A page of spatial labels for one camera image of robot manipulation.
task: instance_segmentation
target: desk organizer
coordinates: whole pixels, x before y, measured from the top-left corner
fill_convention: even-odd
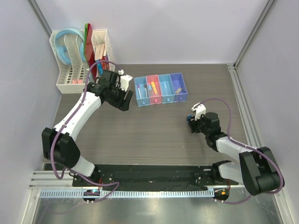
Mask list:
[[[134,81],[138,106],[180,102],[188,96],[182,73],[138,77]]]
[[[55,37],[58,32],[59,31],[53,31],[50,37],[50,45],[59,66],[59,76],[56,86],[61,93],[82,93],[89,69],[87,62],[83,62],[80,57],[79,48],[82,43],[82,39],[72,34],[66,34],[64,38],[60,38],[60,45],[66,46],[71,59],[71,65],[65,65],[57,57],[54,47]],[[108,58],[110,61],[114,61],[111,42],[106,29],[94,30],[92,43],[93,47],[95,47],[96,44],[105,43]],[[114,65],[109,65],[110,70],[114,71]]]

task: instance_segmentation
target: white wire basket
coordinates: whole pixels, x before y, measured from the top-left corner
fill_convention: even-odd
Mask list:
[[[64,38],[59,39],[59,44],[66,46],[71,59],[71,65],[65,65],[59,60],[55,50],[55,37],[58,32],[59,31],[53,31],[50,37],[50,45],[59,66],[59,77],[56,86],[61,93],[82,93],[89,69],[87,62],[83,62],[80,57],[79,47],[82,43],[82,39],[73,34],[66,34]],[[111,42],[106,29],[94,30],[92,43],[93,48],[95,48],[95,45],[97,44],[105,43],[108,59],[110,61],[114,61]],[[111,71],[114,71],[115,66],[113,64],[109,64],[109,68]],[[82,80],[82,83],[73,84],[73,80],[75,79]]]

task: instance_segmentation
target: cyan bin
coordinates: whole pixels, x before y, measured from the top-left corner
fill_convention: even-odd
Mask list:
[[[175,94],[169,74],[159,75],[160,88],[162,93],[162,104],[173,103]]]
[[[149,92],[146,83],[146,77],[134,78],[135,94],[138,106],[150,105]]]

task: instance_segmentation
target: metal floor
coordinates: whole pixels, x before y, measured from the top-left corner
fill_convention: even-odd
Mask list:
[[[232,188],[230,201],[245,198],[243,188]],[[82,199],[39,199],[33,224],[281,224],[273,196],[263,194],[240,205],[211,198],[110,199],[82,204]]]

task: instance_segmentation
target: white wall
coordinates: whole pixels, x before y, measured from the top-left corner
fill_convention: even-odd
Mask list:
[[[53,125],[60,94],[48,38],[28,3],[0,7],[0,223],[19,223],[32,172],[40,168],[42,130]]]
[[[52,30],[109,30],[117,63],[233,63],[267,0],[37,0]]]
[[[285,177],[294,214],[299,207],[298,8],[298,0],[278,0],[239,67],[263,141]]]

